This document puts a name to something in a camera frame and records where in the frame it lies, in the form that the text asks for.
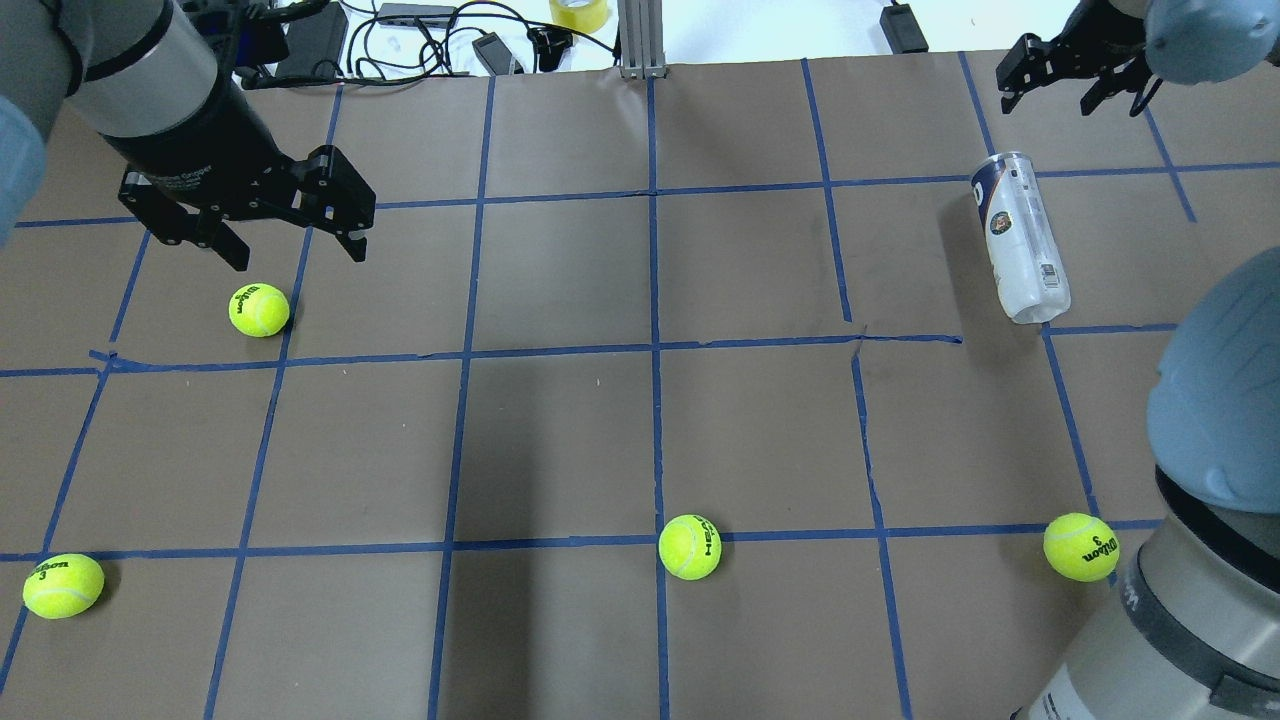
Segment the tennis ball near arm base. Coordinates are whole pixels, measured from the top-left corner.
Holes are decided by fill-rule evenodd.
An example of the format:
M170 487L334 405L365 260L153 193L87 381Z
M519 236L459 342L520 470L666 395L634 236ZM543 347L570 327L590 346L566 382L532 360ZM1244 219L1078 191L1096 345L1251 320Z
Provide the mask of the tennis ball near arm base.
M680 580L695 582L710 575L719 566L722 552L718 529L696 514L671 519L658 538L664 569Z

